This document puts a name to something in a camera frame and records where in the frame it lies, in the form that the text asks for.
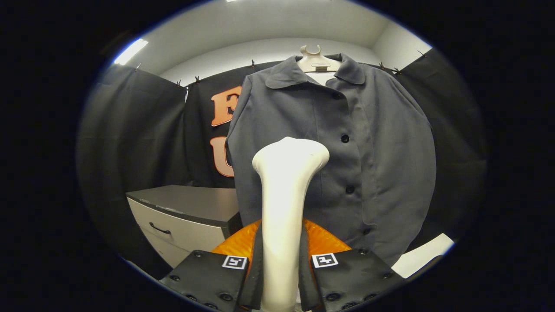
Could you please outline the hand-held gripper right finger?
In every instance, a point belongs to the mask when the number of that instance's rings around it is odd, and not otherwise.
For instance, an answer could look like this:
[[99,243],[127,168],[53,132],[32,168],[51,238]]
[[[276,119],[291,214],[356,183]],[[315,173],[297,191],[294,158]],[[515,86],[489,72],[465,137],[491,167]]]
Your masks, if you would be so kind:
[[352,249],[323,227],[303,220],[299,312],[343,312],[371,303],[405,282],[371,250]]

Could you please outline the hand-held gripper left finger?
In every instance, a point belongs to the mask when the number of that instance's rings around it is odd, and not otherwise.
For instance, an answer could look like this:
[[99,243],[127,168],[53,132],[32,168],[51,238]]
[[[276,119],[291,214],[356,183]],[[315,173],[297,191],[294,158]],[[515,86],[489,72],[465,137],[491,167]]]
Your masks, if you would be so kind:
[[213,251],[192,251],[161,283],[187,300],[220,312],[261,309],[264,282],[261,221]]

